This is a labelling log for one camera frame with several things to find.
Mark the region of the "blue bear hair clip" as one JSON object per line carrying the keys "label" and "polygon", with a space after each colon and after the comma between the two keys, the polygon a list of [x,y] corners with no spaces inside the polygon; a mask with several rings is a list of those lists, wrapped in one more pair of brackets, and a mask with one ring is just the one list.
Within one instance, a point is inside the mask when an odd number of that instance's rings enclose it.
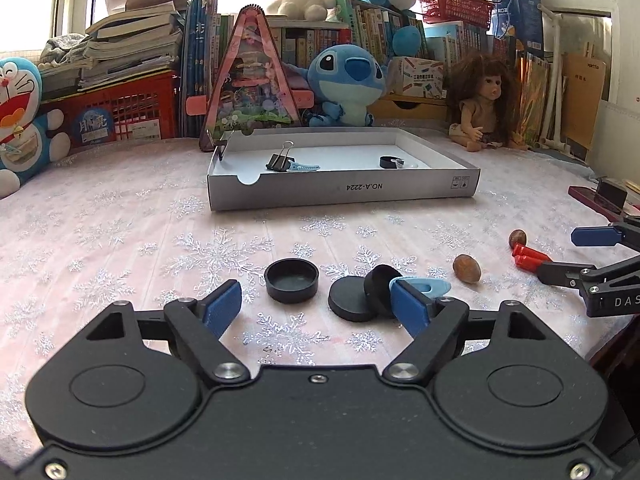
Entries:
{"label": "blue bear hair clip", "polygon": [[440,278],[424,278],[423,276],[398,276],[390,281],[390,302],[395,307],[396,304],[400,304],[405,298],[406,294],[400,283],[404,282],[415,290],[420,292],[428,298],[438,298],[445,296],[451,289],[451,284],[448,281],[441,280]]}

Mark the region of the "red crayon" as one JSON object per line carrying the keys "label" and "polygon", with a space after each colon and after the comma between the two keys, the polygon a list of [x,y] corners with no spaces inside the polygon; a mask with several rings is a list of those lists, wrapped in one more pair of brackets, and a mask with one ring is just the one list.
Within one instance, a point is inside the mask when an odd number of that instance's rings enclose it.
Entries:
{"label": "red crayon", "polygon": [[522,244],[516,244],[513,247],[512,256],[513,257],[527,257],[527,258],[533,258],[533,259],[542,260],[542,261],[550,261],[551,260],[551,258],[548,255],[544,254],[543,252],[538,252],[538,250],[536,250],[534,248],[530,248],[530,247],[522,245]]}
{"label": "red crayon", "polygon": [[518,255],[514,257],[514,262],[519,269],[536,273],[542,264],[549,262],[549,259],[538,259],[532,256]]}

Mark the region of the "brown walnut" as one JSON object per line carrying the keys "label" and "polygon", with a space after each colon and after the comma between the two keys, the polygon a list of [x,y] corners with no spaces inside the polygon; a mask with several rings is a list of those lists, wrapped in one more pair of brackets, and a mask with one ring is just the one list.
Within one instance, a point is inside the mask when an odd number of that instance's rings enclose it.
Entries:
{"label": "brown walnut", "polygon": [[512,231],[509,235],[509,246],[514,249],[518,245],[525,246],[527,244],[527,234],[521,229]]}
{"label": "brown walnut", "polygon": [[465,284],[477,284],[482,278],[482,269],[478,262],[470,255],[457,255],[452,263],[454,275]]}

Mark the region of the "black round cup lid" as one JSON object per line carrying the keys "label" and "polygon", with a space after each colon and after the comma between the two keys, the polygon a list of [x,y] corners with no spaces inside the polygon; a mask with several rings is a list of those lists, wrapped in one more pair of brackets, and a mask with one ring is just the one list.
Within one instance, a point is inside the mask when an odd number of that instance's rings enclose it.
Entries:
{"label": "black round cup lid", "polygon": [[280,304],[301,304],[316,296],[319,270],[309,260],[285,258],[267,266],[264,279],[271,299]]}

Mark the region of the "clear plastic dome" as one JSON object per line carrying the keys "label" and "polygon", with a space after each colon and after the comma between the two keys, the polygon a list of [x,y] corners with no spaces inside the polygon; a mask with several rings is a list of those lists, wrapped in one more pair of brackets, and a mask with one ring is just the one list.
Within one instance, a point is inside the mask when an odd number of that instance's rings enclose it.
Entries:
{"label": "clear plastic dome", "polygon": [[397,169],[419,169],[420,166],[418,164],[414,164],[413,162],[407,162],[405,159],[398,158],[395,160]]}

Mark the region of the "black round cap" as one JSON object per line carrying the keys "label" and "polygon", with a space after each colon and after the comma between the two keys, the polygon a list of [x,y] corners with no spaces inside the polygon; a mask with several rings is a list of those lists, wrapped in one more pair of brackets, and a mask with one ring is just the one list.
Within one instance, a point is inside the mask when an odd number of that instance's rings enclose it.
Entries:
{"label": "black round cap", "polygon": [[401,157],[381,156],[378,160],[378,166],[382,169],[402,169],[405,167],[405,161]]}
{"label": "black round cap", "polygon": [[390,282],[400,278],[401,273],[393,266],[379,264],[375,266],[363,281],[366,303],[371,312],[382,318],[394,318],[390,303]]}

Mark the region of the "black binder clip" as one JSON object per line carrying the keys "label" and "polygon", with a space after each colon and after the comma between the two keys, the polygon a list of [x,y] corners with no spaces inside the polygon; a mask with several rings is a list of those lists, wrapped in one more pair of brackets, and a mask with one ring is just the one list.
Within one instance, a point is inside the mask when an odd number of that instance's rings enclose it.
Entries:
{"label": "black binder clip", "polygon": [[228,142],[232,136],[232,131],[215,132],[213,130],[207,131],[210,144],[212,144],[213,154],[218,160],[224,159],[224,151],[227,148]]}
{"label": "black binder clip", "polygon": [[277,154],[272,154],[269,162],[267,162],[266,169],[274,172],[288,171],[295,159],[290,156],[291,148],[294,146],[294,142],[285,141]]}

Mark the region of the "dark red phone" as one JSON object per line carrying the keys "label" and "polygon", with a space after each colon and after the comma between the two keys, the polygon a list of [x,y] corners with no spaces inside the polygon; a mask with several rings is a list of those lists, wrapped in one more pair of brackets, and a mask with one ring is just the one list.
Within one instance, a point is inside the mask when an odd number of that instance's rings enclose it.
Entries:
{"label": "dark red phone", "polygon": [[629,200],[626,188],[608,179],[597,180],[594,188],[570,186],[567,193],[574,200],[607,218],[609,222],[639,215],[639,204]]}

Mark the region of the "pink snowflake tablecloth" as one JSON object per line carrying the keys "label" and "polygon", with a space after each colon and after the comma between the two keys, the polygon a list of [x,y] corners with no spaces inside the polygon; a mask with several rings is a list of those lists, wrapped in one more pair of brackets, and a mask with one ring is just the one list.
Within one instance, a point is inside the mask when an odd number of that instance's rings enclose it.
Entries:
{"label": "pink snowflake tablecloth", "polygon": [[[600,217],[570,198],[584,180],[548,156],[497,150],[469,156],[480,184],[469,200],[312,206],[215,214],[209,158],[193,140],[124,142],[59,162],[1,203],[1,457],[10,465],[39,441],[24,408],[29,379],[110,302],[154,310],[201,297],[234,278],[239,318],[224,343],[252,370],[262,364],[384,366],[408,342],[394,322],[350,324],[326,303],[331,284],[379,264],[454,280],[457,255],[482,269],[452,294],[478,310],[520,300],[586,359],[627,324],[590,318],[576,292],[540,284],[514,266],[508,238],[526,232],[551,258],[595,266],[627,249],[578,248],[570,233]],[[264,273],[285,258],[319,270],[314,298],[280,304]]]}

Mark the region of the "white cardboard tray box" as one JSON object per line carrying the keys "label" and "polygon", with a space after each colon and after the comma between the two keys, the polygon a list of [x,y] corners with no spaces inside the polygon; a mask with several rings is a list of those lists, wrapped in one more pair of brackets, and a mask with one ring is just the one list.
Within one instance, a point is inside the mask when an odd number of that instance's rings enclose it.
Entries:
{"label": "white cardboard tray box", "polygon": [[[316,172],[266,169],[272,154],[293,141],[290,156]],[[396,156],[419,169],[382,169],[381,156]],[[224,159],[207,170],[209,207],[216,212],[471,197],[480,168],[398,128],[262,129],[234,132]]]}

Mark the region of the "red plastic crate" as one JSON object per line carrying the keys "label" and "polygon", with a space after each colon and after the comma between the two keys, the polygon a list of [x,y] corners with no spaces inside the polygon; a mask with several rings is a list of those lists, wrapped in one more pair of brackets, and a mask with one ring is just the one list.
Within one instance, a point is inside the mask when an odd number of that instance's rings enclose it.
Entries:
{"label": "red plastic crate", "polygon": [[62,110],[61,130],[76,151],[127,140],[178,136],[179,77],[171,70],[43,102],[41,110]]}

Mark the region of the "pink triangular miniature house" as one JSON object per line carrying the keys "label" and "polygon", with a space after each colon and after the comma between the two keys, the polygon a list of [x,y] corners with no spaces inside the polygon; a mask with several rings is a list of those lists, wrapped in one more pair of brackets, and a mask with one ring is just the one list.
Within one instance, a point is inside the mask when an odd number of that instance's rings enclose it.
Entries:
{"label": "pink triangular miniature house", "polygon": [[260,6],[243,6],[230,24],[209,15],[206,26],[204,93],[186,100],[201,126],[198,147],[213,151],[207,131],[246,136],[261,128],[299,126],[299,104],[308,90],[294,91],[281,61],[266,14]]}

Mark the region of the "Doraemon plush toy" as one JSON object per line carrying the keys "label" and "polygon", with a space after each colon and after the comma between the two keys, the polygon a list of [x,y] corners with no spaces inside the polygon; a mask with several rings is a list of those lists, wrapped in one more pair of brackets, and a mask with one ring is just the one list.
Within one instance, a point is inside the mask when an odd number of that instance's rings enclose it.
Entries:
{"label": "Doraemon plush toy", "polygon": [[39,114],[42,80],[27,58],[1,60],[1,198],[70,152],[62,110]]}

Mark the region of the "red plastic basket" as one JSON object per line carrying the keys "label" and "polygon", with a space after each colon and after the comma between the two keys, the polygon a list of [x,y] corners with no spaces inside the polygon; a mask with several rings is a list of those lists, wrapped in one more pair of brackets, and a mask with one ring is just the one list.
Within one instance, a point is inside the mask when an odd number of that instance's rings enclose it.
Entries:
{"label": "red plastic basket", "polygon": [[490,29],[494,4],[490,0],[418,0],[428,24],[462,21]]}

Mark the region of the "stack of books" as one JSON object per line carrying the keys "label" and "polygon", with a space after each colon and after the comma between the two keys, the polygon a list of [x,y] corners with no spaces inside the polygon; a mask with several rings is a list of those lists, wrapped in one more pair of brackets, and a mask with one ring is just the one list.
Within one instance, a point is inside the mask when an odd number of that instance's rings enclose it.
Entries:
{"label": "stack of books", "polygon": [[171,68],[182,40],[201,32],[217,0],[106,0],[107,16],[82,34],[50,38],[38,68],[47,99]]}

